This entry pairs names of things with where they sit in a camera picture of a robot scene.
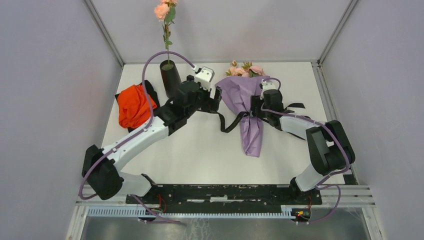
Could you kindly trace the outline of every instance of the white table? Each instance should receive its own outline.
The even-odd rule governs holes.
[[[306,109],[294,108],[314,120],[327,121],[317,82],[309,62],[256,63],[269,76],[281,80],[283,103],[304,103]],[[205,63],[215,71],[213,84],[225,77],[228,63]],[[123,68],[117,93],[131,85],[140,84],[144,64],[130,64]],[[181,80],[192,74],[188,64],[177,64]],[[150,64],[146,71],[157,91],[160,105],[166,101],[165,89],[158,64]],[[114,101],[102,146],[111,144],[128,134],[118,124],[118,104]],[[236,115],[222,101],[219,112],[231,123]],[[306,141],[264,124],[260,157],[243,153],[240,127],[230,133],[220,131],[217,115],[196,112],[187,125],[171,136],[158,141],[137,155],[123,172],[147,174],[158,184],[289,184],[311,163]],[[327,183],[344,184],[341,175]]]

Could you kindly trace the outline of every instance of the gray wall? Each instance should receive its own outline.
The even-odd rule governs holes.
[[[159,0],[92,1],[126,63],[165,50]],[[195,62],[316,60],[349,1],[179,0],[170,50]]]
[[[120,67],[82,0],[2,0],[0,32],[0,239],[63,239]]]
[[[423,239],[424,1],[360,1],[324,75],[388,239]]]

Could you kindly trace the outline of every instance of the green leaf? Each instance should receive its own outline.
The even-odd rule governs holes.
[[[165,23],[171,23],[175,19],[175,13],[175,6],[172,6],[165,17]]]

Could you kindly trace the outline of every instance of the gray floor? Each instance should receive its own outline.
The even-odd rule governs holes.
[[[312,219],[328,209],[314,209]],[[89,217],[84,240],[369,240],[360,208],[338,209],[329,219],[296,226],[287,219],[180,219],[185,225],[144,224],[134,218]]]

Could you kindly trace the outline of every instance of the orange cloth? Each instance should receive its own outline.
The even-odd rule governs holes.
[[[155,101],[148,95],[151,104],[155,109]],[[142,85],[132,85],[123,90],[118,98],[119,105],[119,125],[123,128],[136,129],[140,127],[150,117],[149,104]]]

